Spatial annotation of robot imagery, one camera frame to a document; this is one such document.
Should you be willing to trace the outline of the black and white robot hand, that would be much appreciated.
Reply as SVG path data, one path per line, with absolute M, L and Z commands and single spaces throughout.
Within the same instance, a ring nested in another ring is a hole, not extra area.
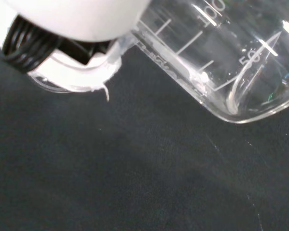
M 0 55 L 55 93 L 107 90 L 147 0 L 0 0 Z

